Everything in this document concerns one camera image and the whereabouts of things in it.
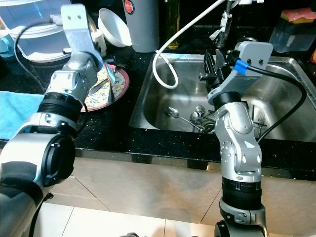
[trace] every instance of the black cable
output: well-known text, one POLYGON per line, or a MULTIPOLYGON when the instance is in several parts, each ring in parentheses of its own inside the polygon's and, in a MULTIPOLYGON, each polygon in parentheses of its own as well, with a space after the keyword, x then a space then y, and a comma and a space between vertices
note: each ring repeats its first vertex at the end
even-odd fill
POLYGON ((81 128, 78 129, 77 131, 77 135, 79 133, 81 133, 81 131, 83 130, 84 126, 86 125, 86 123, 88 122, 88 108, 87 108, 87 105, 84 103, 83 104, 84 106, 84 110, 85 110, 85 118, 84 118, 84 122, 83 122, 83 125, 81 126, 81 128))
POLYGON ((38 25, 44 25, 44 24, 51 24, 52 21, 41 21, 41 22, 36 22, 33 24, 30 24, 28 26, 26 26, 16 37, 15 41, 14 41, 14 55, 16 57, 16 60, 18 61, 18 63, 21 65, 21 67, 34 79, 34 81, 39 85, 39 87, 41 88, 41 90, 43 91, 43 93, 45 93, 45 86, 42 84, 42 82, 33 74, 31 73, 21 62, 21 60, 19 59, 18 56, 18 42, 21 38, 21 36, 23 35, 23 33, 25 31, 27 31, 29 28, 34 27, 34 26, 38 26, 38 25))
POLYGON ((277 127, 278 125, 280 125, 284 120, 286 120, 288 117, 290 117, 305 101, 307 93, 305 88, 295 79, 288 77, 286 75, 283 74, 279 74, 279 73, 274 73, 274 72, 270 72, 270 71, 266 71, 260 68, 256 68, 256 67, 252 67, 250 65, 248 65, 247 69, 256 72, 256 73, 260 73, 266 76, 270 76, 270 77, 274 77, 274 78, 278 78, 284 81, 287 81, 291 84, 293 84, 294 86, 296 86, 302 93, 301 99, 297 102, 297 104, 289 111, 287 112, 283 117, 281 117, 275 124, 273 124, 271 127, 269 127, 258 139, 258 143, 265 137, 267 136, 275 127, 277 127))

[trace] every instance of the decorative plate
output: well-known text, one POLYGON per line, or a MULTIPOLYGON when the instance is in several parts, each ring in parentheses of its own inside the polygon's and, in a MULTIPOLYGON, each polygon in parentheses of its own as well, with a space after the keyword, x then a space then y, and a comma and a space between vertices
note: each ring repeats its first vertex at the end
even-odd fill
MULTIPOLYGON (((112 70, 115 69, 114 65, 109 65, 109 67, 112 70)), ((103 68, 98 72, 97 77, 98 81, 94 84, 94 86, 108 77, 104 64, 103 68)), ((120 69, 115 73, 115 78, 116 81, 112 84, 112 90, 115 98, 114 102, 126 93, 129 86, 129 77, 126 71, 123 69, 120 69)), ((108 102, 109 91, 110 83, 107 81, 97 92, 92 95, 88 95, 88 97, 85 99, 85 104, 87 105, 88 111, 98 110, 110 105, 111 103, 108 102)))

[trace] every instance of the blue connector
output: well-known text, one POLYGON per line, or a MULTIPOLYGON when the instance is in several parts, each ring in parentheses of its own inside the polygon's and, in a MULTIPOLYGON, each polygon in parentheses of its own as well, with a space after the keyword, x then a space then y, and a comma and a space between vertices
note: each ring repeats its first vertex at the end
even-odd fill
POLYGON ((245 62, 242 62, 240 59, 236 61, 236 65, 234 66, 234 70, 236 70, 242 75, 245 75, 247 68, 248 68, 248 64, 245 62))

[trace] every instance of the white container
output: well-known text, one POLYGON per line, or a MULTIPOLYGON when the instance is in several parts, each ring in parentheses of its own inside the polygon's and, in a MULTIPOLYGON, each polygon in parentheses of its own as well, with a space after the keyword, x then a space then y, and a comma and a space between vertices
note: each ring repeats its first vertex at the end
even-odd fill
MULTIPOLYGON (((70 4, 70 0, 0 0, 0 19, 11 34, 35 22, 48 21, 51 14, 60 14, 60 7, 70 4)), ((22 39, 51 35, 63 30, 62 26, 46 24, 28 29, 22 39)))
POLYGON ((70 47, 63 31, 40 38, 20 39, 18 46, 23 57, 36 63, 53 62, 70 56, 63 53, 64 48, 70 47))

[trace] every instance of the blue towel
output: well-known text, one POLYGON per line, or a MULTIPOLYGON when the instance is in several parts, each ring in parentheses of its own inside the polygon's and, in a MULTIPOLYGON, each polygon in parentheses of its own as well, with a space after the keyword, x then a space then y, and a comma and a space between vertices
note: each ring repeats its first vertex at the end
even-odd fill
POLYGON ((44 95, 0 91, 0 139, 10 139, 35 113, 44 95))

